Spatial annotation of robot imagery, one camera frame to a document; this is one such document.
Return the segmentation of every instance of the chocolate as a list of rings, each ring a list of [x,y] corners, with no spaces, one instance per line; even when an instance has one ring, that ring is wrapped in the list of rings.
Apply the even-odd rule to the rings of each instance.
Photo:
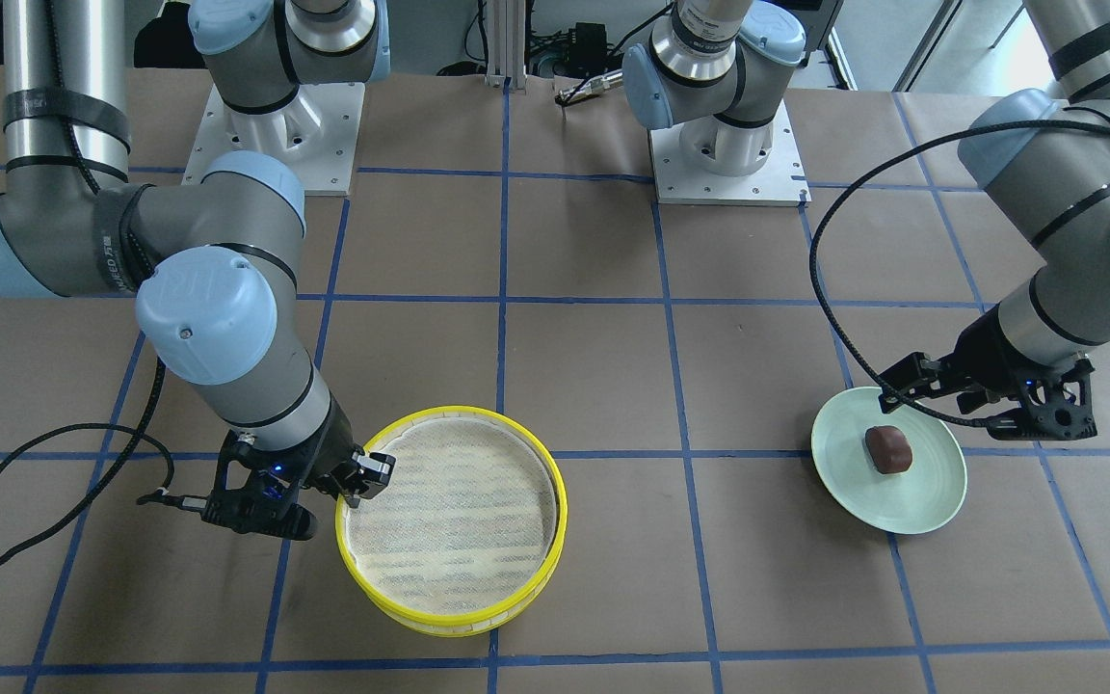
[[[868,456],[880,474],[897,474],[910,470],[914,452],[907,435],[896,426],[872,426],[864,434]]]

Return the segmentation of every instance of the yellow bowl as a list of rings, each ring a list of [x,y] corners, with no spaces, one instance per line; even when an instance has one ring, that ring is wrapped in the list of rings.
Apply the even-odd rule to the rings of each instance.
[[[460,434],[455,434],[455,430],[460,430]],[[465,479],[458,479],[454,474],[451,479],[440,479],[437,482],[445,484],[446,489],[427,489],[432,493],[423,497],[422,485],[431,480],[405,476],[410,473],[405,467],[407,447],[427,453],[426,456],[437,457],[436,465],[427,465],[427,473],[450,474],[450,471],[458,470],[472,473],[474,465],[486,464],[491,456],[496,456],[496,463],[502,461],[503,466],[491,466],[490,475],[467,474]],[[505,624],[542,593],[564,550],[567,497],[564,480],[559,476],[554,457],[527,429],[491,410],[471,405],[445,405],[392,422],[371,439],[365,449],[396,454],[395,477],[379,496],[363,501],[356,510],[349,507],[344,500],[336,501],[336,545],[354,581],[384,614],[427,635],[471,636]],[[426,456],[410,451],[411,462],[418,466],[415,473],[422,474],[422,461]],[[537,471],[532,470],[537,466],[542,469],[541,479]],[[512,491],[519,491],[519,501],[537,501],[537,504],[529,505],[541,506],[537,509],[541,530],[534,526],[533,517],[522,517],[517,522],[516,514],[493,516],[492,507],[472,503],[457,504],[457,501],[472,501],[475,497],[485,501],[497,500],[502,493],[507,495],[509,472],[513,473],[512,479],[519,482],[511,487]],[[484,473],[484,470],[478,470],[478,473]],[[505,484],[505,489],[482,492],[482,487],[491,484]],[[411,509],[406,509],[405,504],[414,497],[418,501],[432,501],[435,507],[416,507],[411,514]],[[515,506],[505,506],[505,511],[509,509],[516,510]],[[373,510],[375,517],[386,519],[377,523],[393,524],[371,530]],[[437,517],[440,513],[448,512],[463,516]],[[468,523],[457,526],[458,520]],[[466,540],[471,544],[478,541],[490,544],[494,536],[477,537],[472,532],[458,533],[457,527],[474,532],[478,527],[495,527],[497,535],[522,533],[522,539],[538,542],[529,544],[529,554],[525,554],[527,547],[524,544],[465,547]],[[355,552],[355,532],[357,535],[367,535],[362,544],[374,545],[374,550],[359,547]],[[541,532],[541,536],[534,536],[534,532]],[[407,544],[420,547],[406,549]],[[525,562],[529,566],[537,563],[537,567],[531,572],[528,567],[516,571],[514,566],[503,565]],[[389,570],[401,573],[380,574],[382,571],[386,574]],[[475,575],[474,571],[488,572],[488,580],[482,581],[482,576]],[[516,579],[513,589],[508,576],[518,573],[528,579]],[[507,590],[506,595],[498,590],[491,595],[490,590],[484,589],[484,585],[498,589],[500,585],[496,584],[501,583]],[[457,594],[468,594],[471,597],[456,597]],[[441,608],[432,610],[433,605]]]

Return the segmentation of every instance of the yellow rimmed sieve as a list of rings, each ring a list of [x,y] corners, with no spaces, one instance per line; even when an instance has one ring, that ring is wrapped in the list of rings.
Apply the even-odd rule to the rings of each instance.
[[[397,469],[357,509],[336,501],[336,545],[384,614],[415,632],[471,636],[542,593],[564,550],[567,499],[527,429],[445,405],[391,423],[365,449]]]

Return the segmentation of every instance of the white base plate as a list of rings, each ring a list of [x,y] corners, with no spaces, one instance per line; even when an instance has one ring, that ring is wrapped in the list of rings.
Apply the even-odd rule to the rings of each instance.
[[[950,522],[966,500],[966,457],[945,422],[898,408],[880,411],[880,388],[838,392],[816,414],[811,457],[816,473],[844,509],[871,526],[916,535]],[[864,435],[894,425],[907,435],[910,470],[880,474]]]
[[[657,201],[674,205],[794,207],[811,201],[785,102],[774,115],[774,144],[765,165],[746,177],[713,174],[679,150],[683,123],[648,133]]]
[[[303,84],[303,90],[321,113],[320,133],[305,138],[301,144],[289,147],[278,159],[299,175],[305,193],[347,194],[366,84]],[[191,145],[182,184],[200,183],[213,159],[243,149],[242,144],[230,140],[228,119],[221,93],[213,87],[208,94],[200,130]]]

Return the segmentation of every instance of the yellow rim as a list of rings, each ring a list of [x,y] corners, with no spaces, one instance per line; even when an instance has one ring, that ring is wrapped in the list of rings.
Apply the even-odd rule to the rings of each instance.
[[[503,416],[501,413],[494,413],[491,412],[491,410],[482,408],[474,408],[474,405],[442,405],[442,408],[431,408],[422,410],[420,413],[408,414],[408,416],[401,418],[400,420],[390,423],[390,425],[384,428],[382,432],[375,434],[373,439],[366,442],[365,449],[367,451],[374,451],[380,441],[391,437],[398,429],[411,425],[411,423],[414,423],[420,419],[426,419],[434,416],[435,414],[444,413],[475,413],[503,423],[503,425],[519,432],[524,440],[527,441],[534,451],[538,453],[538,456],[542,457],[543,463],[546,465],[546,471],[551,474],[552,484],[555,487],[555,509],[558,519],[556,519],[555,522],[555,537],[552,540],[551,550],[547,550],[546,559],[544,559],[542,565],[537,567],[537,571],[534,572],[534,575],[529,576],[529,580],[525,581],[525,584],[517,589],[511,596],[503,599],[503,601],[497,602],[490,607],[484,607],[483,610],[474,612],[465,612],[465,614],[462,615],[433,615],[428,614],[428,612],[410,610],[410,607],[401,605],[401,603],[393,602],[386,595],[380,593],[379,590],[375,589],[374,585],[371,585],[370,581],[366,581],[365,576],[357,571],[357,563],[354,561],[353,554],[349,552],[349,549],[345,545],[345,511],[347,511],[347,506],[345,506],[345,501],[342,500],[342,497],[336,500],[336,547],[340,549],[340,557],[344,560],[345,566],[349,567],[349,572],[354,576],[354,581],[361,585],[362,590],[365,590],[367,596],[371,599],[371,602],[375,603],[380,610],[383,610],[384,612],[395,612],[395,614],[415,621],[415,623],[422,623],[434,627],[464,627],[474,623],[480,623],[480,621],[488,621],[503,614],[503,612],[514,610],[516,605],[519,605],[519,603],[528,602],[527,597],[529,601],[533,601],[533,597],[537,595],[529,595],[529,593],[534,593],[536,590],[541,590],[541,587],[545,585],[545,582],[549,579],[552,571],[555,571],[555,564],[558,563],[559,554],[564,552],[564,532],[567,526],[567,497],[564,491],[564,479],[558,474],[558,466],[555,465],[555,457],[552,457],[551,452],[547,451],[542,441],[537,440],[536,435],[533,435],[532,432],[524,426],[521,426],[519,423]],[[468,636],[472,633],[475,632],[460,632],[455,636]]]

